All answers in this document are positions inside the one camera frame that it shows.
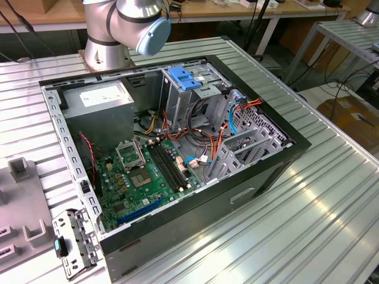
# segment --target motherboard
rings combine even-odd
[[[102,223],[107,232],[170,203],[200,182],[169,140],[123,144],[96,160],[101,175]]]

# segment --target desk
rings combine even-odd
[[[16,17],[8,8],[1,8],[5,16],[15,25],[17,31],[25,32],[26,29],[19,24]],[[211,21],[231,21],[231,20],[250,20],[253,15],[253,8],[246,8],[240,4],[231,4],[228,7],[216,5],[211,0],[206,2],[185,2],[182,6],[181,22],[211,22]],[[299,18],[299,17],[320,17],[338,16],[337,20],[342,20],[350,11],[349,7],[341,9],[328,8],[327,10],[308,10],[287,0],[279,4],[278,8],[266,10],[264,19],[270,19],[262,41],[256,54],[262,55],[266,49],[269,39],[275,30],[280,18]],[[46,14],[36,14],[32,12],[22,12],[23,15],[36,31],[53,30],[78,30],[86,28],[84,7],[79,0],[59,0]],[[179,15],[172,12],[173,22],[179,21]],[[0,20],[0,33],[11,33],[12,30],[6,23]]]
[[[167,43],[152,57],[130,52],[136,65],[206,54],[312,146],[270,190],[117,283],[364,283],[379,263],[379,162],[230,40]],[[38,81],[87,72],[78,54],[0,64],[0,167],[35,161],[52,217],[81,203]],[[0,275],[0,283],[27,282],[68,283],[54,250]],[[75,283],[110,284],[105,260]]]

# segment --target metal table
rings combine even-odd
[[[379,263],[379,162],[221,38],[169,43],[136,64],[216,54],[312,143],[265,194],[118,283],[363,283]],[[79,208],[37,82],[83,74],[78,55],[1,64],[0,165],[36,161],[52,216]],[[80,283],[109,283],[104,259]],[[0,283],[66,283],[53,250]]]
[[[372,65],[376,68],[379,67],[379,53],[371,48],[373,43],[379,42],[379,27],[365,28],[354,21],[317,22],[313,25],[293,59],[289,71],[285,76],[285,83],[288,83],[292,77],[297,65],[303,58],[317,32],[325,35],[325,39],[315,52],[309,65],[318,58],[322,50],[325,48],[326,43],[329,40],[332,40],[356,55],[355,60],[353,60],[347,68],[348,73],[351,72],[359,58],[365,60],[367,63],[373,63]]]

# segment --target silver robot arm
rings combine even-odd
[[[355,21],[367,28],[375,27],[379,22],[379,0],[371,0],[365,11]]]
[[[144,56],[166,43],[171,23],[159,0],[83,0],[88,41],[85,61],[95,70],[127,67],[130,47]]]

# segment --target expansion slot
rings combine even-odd
[[[151,157],[157,164],[160,172],[169,183],[170,188],[174,192],[183,191],[187,187],[187,183],[169,158],[165,149],[158,143],[152,143],[147,146]]]
[[[121,224],[124,224],[124,223],[127,223],[139,216],[142,216],[143,214],[145,213],[148,213],[149,211],[155,209],[155,208],[158,208],[159,207],[159,204],[162,200],[164,200],[165,197],[163,198],[159,198],[157,201],[155,201],[154,203],[151,203],[149,204],[148,206],[146,207],[143,207],[141,209],[138,209],[137,211],[134,211],[133,213],[129,214],[129,215],[126,215],[120,219],[117,219],[117,224],[118,225],[121,225]]]

